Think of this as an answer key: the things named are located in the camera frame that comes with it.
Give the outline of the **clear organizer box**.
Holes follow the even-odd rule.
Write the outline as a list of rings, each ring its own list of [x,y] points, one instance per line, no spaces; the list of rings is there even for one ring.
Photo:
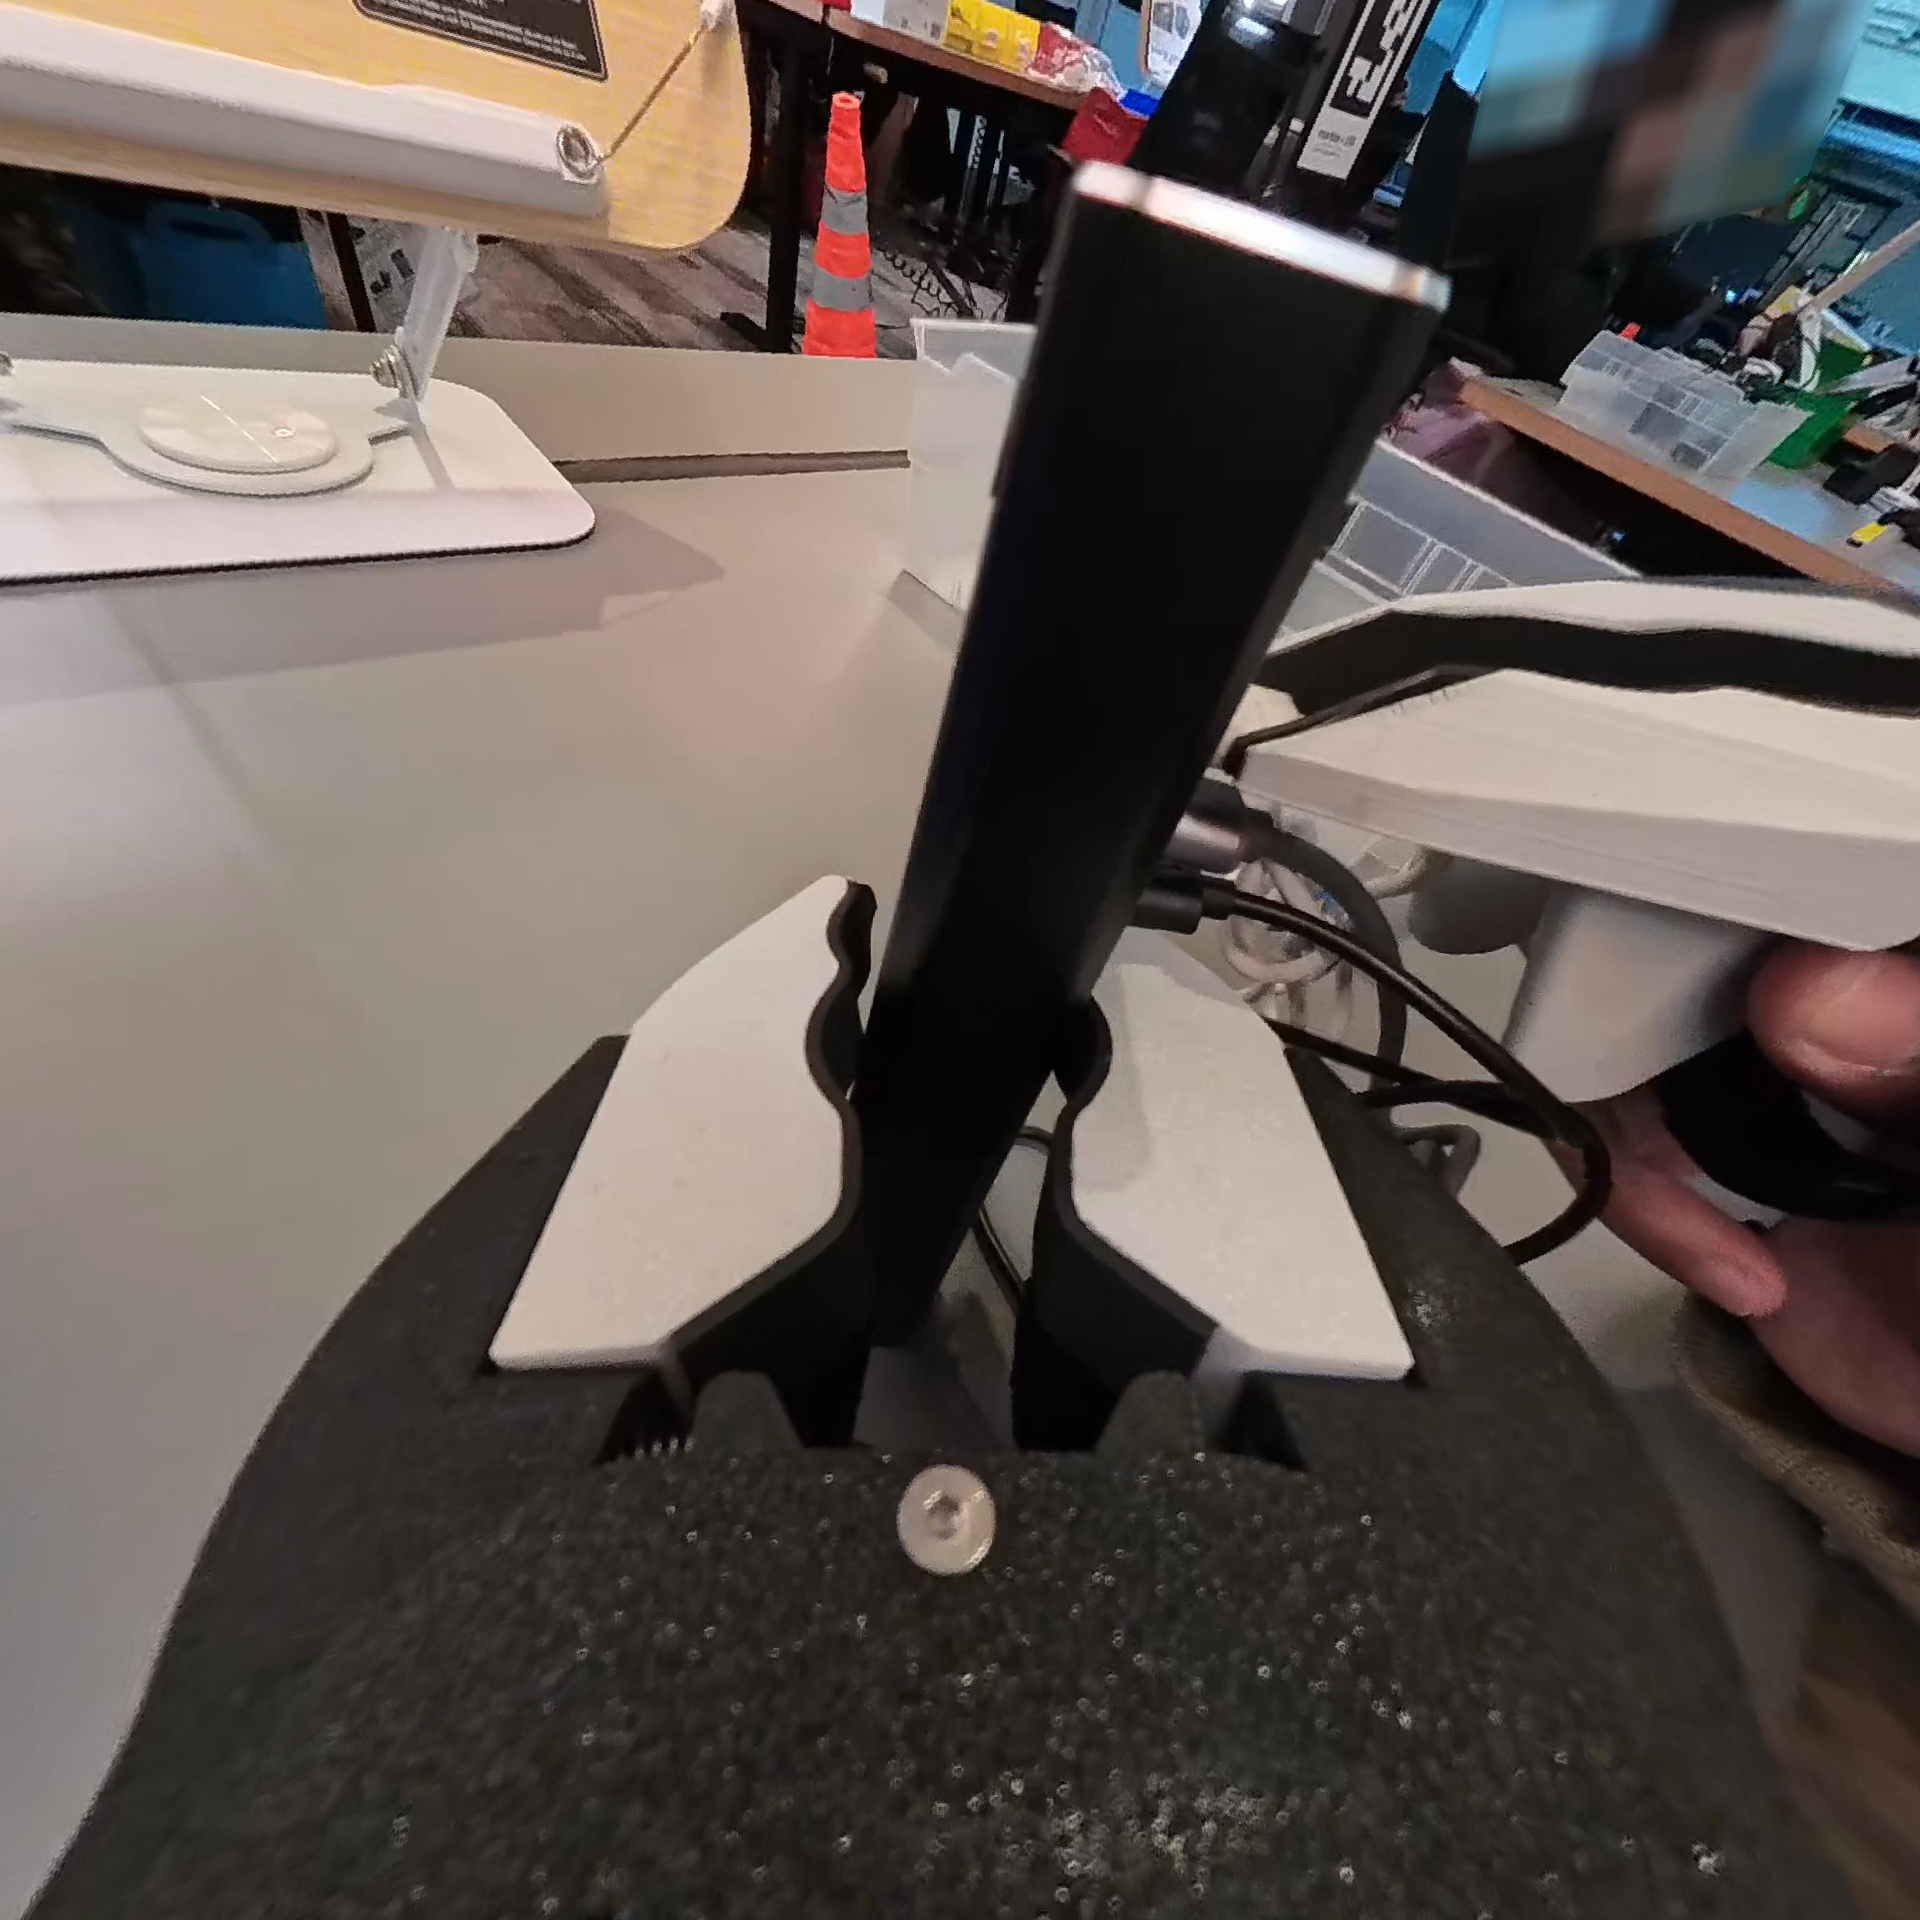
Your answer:
[[[1716,493],[1736,490],[1806,421],[1789,403],[1756,400],[1713,368],[1612,330],[1568,363],[1551,408]]]

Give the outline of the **wooden stand with white base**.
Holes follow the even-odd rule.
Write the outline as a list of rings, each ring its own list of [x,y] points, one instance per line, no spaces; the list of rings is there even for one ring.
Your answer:
[[[387,219],[369,371],[4,359],[4,588],[558,548],[591,507],[437,382],[484,232],[668,251],[731,214],[734,5],[4,5],[4,162]]]

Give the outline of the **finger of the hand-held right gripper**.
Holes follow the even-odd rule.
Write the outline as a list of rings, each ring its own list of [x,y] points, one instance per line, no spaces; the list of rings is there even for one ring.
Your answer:
[[[1435,856],[1413,936],[1523,949],[1504,1048],[1568,1101],[1729,1038],[1767,944],[1917,932],[1911,717],[1492,674],[1253,748],[1238,776]]]
[[[1286,636],[1256,684],[1297,712],[1372,710],[1505,669],[1916,717],[1917,615],[1899,594],[1823,582],[1617,579],[1435,591]]]

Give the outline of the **black USB hub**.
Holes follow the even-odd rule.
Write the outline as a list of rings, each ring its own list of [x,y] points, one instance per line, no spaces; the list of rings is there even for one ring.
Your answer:
[[[1449,302],[1245,202],[1071,178],[855,1074],[879,1341],[925,1314]]]

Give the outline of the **black white marker sign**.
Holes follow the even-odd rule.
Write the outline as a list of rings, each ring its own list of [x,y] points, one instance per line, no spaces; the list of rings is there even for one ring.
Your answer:
[[[1435,2],[1358,2],[1334,46],[1328,87],[1295,151],[1297,176],[1331,183],[1351,178],[1364,139],[1427,35],[1433,8]]]

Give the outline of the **clear plastic bin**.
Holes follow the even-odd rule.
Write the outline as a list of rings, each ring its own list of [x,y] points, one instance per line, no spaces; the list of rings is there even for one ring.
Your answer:
[[[958,640],[992,516],[992,486],[1036,330],[913,320],[913,400],[901,588]],[[1404,597],[1509,586],[1575,586],[1632,570],[1500,499],[1380,442],[1345,518],[1281,615],[1281,634],[1325,627]]]

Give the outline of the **background wooden table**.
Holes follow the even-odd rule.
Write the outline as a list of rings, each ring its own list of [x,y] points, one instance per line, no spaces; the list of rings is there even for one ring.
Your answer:
[[[1559,490],[1608,526],[1644,531],[1662,523],[1663,533],[1654,542],[1670,554],[1700,547],[1728,558],[1736,548],[1744,554],[1736,564],[1744,571],[1784,571],[1916,600],[1916,548],[1899,534],[1849,543],[1863,523],[1861,510],[1803,470],[1765,464],[1719,493],[1563,419],[1557,388],[1545,382],[1489,375],[1465,363],[1456,363],[1456,372],[1461,403],[1515,435],[1543,460]]]
[[[959,320],[1033,320],[1071,149],[1125,157],[1140,114],[925,39],[843,5],[736,5],[749,87],[743,211],[767,232],[760,309],[726,310],[734,346],[793,351],[825,191],[825,109],[860,94],[873,119],[873,251],[911,295]]]

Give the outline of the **black USB cable red plug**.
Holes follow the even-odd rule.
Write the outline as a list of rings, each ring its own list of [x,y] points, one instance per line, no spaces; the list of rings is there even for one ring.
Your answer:
[[[1405,972],[1395,952],[1377,952],[1358,932],[1291,902],[1179,869],[1156,874],[1133,911],[1136,927],[1166,932],[1193,932],[1199,922],[1255,922],[1333,956],[1374,982],[1380,1029],[1389,1029],[1392,1016],[1419,1015],[1486,1069],[1486,1078],[1478,1080],[1443,1078],[1405,1067],[1396,1053],[1368,1053],[1305,1027],[1264,1020],[1285,1044],[1328,1064],[1364,1071],[1368,1085],[1356,1093],[1358,1103],[1380,1114],[1399,1106],[1451,1106],[1548,1144],[1560,1144],[1575,1156],[1573,1200],[1541,1229],[1505,1244],[1504,1252],[1515,1264],[1548,1258],[1599,1219],[1614,1195],[1614,1159],[1598,1124],[1550,1093],[1543,1078],[1449,998]]]

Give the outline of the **orange traffic cone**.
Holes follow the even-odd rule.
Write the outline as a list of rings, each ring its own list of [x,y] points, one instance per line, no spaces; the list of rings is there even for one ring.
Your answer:
[[[832,96],[825,139],[803,351],[843,360],[877,356],[862,98],[843,90]]]

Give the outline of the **person's right hand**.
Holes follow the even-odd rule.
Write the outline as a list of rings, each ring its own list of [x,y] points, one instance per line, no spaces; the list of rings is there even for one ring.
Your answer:
[[[1783,1076],[1916,1166],[1913,951],[1791,944],[1752,973],[1745,1029]],[[1787,1219],[1767,1234],[1695,1188],[1697,1168],[1633,1088],[1582,1110],[1607,1142],[1601,1223],[1702,1301],[1744,1319],[1773,1365],[1863,1439],[1917,1456],[1917,1229]]]

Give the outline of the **green plastic bin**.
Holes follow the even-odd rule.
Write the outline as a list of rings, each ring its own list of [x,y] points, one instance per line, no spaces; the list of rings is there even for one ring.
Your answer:
[[[1916,403],[1916,354],[1871,359],[1854,347],[1822,347],[1814,386],[1789,390],[1787,403],[1801,422],[1769,452],[1767,464],[1793,470],[1822,462],[1851,424],[1883,424]]]

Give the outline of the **person's right forearm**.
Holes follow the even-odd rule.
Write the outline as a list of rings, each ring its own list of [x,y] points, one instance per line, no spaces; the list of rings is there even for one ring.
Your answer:
[[[1784,1703],[1816,1618],[1916,1669],[1916,1460],[1822,1413],[1745,1324],[1705,1303],[1670,1322],[1685,1514],[1752,1690]]]

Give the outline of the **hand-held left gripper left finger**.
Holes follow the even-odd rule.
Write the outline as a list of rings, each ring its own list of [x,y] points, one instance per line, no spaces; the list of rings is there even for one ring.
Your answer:
[[[684,1413],[764,1375],[804,1445],[853,1439],[873,919],[868,884],[825,876],[645,1007],[492,1338],[500,1373],[636,1368]]]

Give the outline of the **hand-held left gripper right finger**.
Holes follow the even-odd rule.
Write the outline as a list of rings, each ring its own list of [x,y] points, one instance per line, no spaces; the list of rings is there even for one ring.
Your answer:
[[[1255,1380],[1415,1357],[1279,1038],[1196,959],[1111,959],[1055,1069],[1016,1443],[1091,1450],[1143,1375],[1228,1443]]]

